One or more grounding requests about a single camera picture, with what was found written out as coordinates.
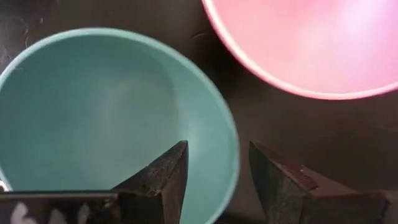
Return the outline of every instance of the bowl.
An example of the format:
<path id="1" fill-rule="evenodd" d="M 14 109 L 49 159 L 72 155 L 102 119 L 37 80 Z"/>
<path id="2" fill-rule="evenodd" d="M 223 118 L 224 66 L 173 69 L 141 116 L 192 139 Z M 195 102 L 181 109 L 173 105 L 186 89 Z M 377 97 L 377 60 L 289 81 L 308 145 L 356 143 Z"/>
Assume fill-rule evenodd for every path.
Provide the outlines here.
<path id="1" fill-rule="evenodd" d="M 213 223 L 239 172 L 233 118 L 212 82 L 160 42 L 62 32 L 0 76 L 0 178 L 14 191 L 106 190 L 188 140 L 182 224 Z"/>
<path id="2" fill-rule="evenodd" d="M 393 0 L 202 1 L 234 56 L 271 85 L 327 100 L 398 87 Z"/>

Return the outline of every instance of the dark countertop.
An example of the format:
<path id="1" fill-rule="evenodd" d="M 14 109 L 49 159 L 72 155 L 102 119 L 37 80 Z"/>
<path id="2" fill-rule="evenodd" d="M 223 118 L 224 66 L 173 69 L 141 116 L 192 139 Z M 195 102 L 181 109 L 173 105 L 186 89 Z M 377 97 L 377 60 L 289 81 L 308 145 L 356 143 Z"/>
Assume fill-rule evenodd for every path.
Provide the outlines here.
<path id="1" fill-rule="evenodd" d="M 51 34 L 113 27 L 156 38 L 193 60 L 218 86 L 241 140 L 242 171 L 228 214 L 264 220 L 248 166 L 249 140 L 359 189 L 398 189 L 398 92 L 324 101 L 275 89 L 221 44 L 200 0 L 0 0 L 0 72 Z"/>

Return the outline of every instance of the bowl rim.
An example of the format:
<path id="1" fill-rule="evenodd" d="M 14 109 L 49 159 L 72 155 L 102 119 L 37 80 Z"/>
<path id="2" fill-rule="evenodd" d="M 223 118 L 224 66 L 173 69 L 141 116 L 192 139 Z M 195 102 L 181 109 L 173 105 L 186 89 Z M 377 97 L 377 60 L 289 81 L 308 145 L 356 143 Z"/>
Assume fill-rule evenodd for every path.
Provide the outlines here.
<path id="1" fill-rule="evenodd" d="M 253 59 L 250 58 L 248 54 L 239 46 L 239 44 L 234 40 L 228 28 L 225 26 L 221 15 L 218 13 L 217 7 L 214 3 L 215 0 L 202 0 L 205 11 L 214 27 L 214 30 L 223 41 L 227 49 L 234 55 L 234 57 L 239 60 L 251 73 L 259 77 L 261 80 L 280 88 L 281 90 L 287 91 L 289 93 L 294 93 L 296 95 L 305 96 L 309 98 L 316 98 L 321 100 L 353 100 L 359 98 L 365 98 L 369 96 L 380 95 L 387 93 L 389 91 L 398 88 L 398 82 L 390 83 L 388 85 L 373 88 L 370 90 L 354 91 L 347 93 L 327 93 L 312 91 L 297 87 L 291 83 L 285 82 L 269 72 L 265 71 L 258 65 Z"/>
<path id="2" fill-rule="evenodd" d="M 23 50 L 17 57 L 15 57 L 11 63 L 4 69 L 4 71 L 0 75 L 0 93 L 3 85 L 6 83 L 7 78 L 11 75 L 11 73 L 19 66 L 21 62 L 23 62 L 26 58 L 30 57 L 40 49 L 56 43 L 65 39 L 69 39 L 72 37 L 83 37 L 83 36 L 109 36 L 109 37 L 117 37 L 128 39 L 131 41 L 139 42 L 143 45 L 146 45 L 152 49 L 159 50 L 169 57 L 172 57 L 174 60 L 179 61 L 183 66 L 187 67 L 194 75 L 197 76 L 199 82 L 202 82 L 205 88 L 213 95 L 216 104 L 218 105 L 218 109 L 221 111 L 221 114 L 226 120 L 228 129 L 230 134 L 233 137 L 231 151 L 233 151 L 233 160 L 232 160 L 232 178 L 229 183 L 229 187 L 224 195 L 221 204 L 219 204 L 218 208 L 214 211 L 212 216 L 210 216 L 205 224 L 212 224 L 216 221 L 216 219 L 224 212 L 226 207 L 229 204 L 229 201 L 232 199 L 235 188 L 238 184 L 239 178 L 239 160 L 240 160 L 240 152 L 239 152 L 239 138 L 238 132 L 236 130 L 236 126 L 234 123 L 233 116 L 229 110 L 227 103 L 222 97 L 221 93 L 218 91 L 215 84 L 188 58 L 183 56 L 181 53 L 176 51 L 175 49 L 169 47 L 168 45 L 155 40 L 151 37 L 135 33 L 133 31 L 121 30 L 121 29 L 113 29 L 113 28 L 80 28 L 80 29 L 72 29 L 63 31 L 54 35 L 50 35 L 44 39 L 39 40 L 38 42 L 32 44 L 25 50 Z M 8 182 L 6 176 L 4 175 L 2 169 L 0 168 L 0 179 L 3 180 L 6 187 L 12 191 L 12 187 Z"/>

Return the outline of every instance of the teal bowl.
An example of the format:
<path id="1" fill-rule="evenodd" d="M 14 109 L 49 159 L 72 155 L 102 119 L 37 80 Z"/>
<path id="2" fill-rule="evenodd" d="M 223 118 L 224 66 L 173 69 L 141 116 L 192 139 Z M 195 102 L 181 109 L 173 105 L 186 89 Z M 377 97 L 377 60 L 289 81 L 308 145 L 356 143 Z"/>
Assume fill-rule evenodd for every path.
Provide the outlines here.
<path id="1" fill-rule="evenodd" d="M 104 190 L 186 139 L 182 224 L 213 223 L 239 172 L 234 122 L 214 84 L 133 32 L 78 29 L 16 57 L 0 76 L 2 180 L 19 190 Z"/>

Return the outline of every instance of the pink bowl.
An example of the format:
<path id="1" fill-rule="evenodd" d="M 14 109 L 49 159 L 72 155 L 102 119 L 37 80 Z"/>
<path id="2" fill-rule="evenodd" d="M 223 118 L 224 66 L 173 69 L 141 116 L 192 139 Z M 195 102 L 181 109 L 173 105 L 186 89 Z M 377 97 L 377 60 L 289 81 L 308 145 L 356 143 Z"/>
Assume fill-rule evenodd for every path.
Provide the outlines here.
<path id="1" fill-rule="evenodd" d="M 345 100 L 398 87 L 396 0 L 203 0 L 234 56 L 302 96 Z"/>

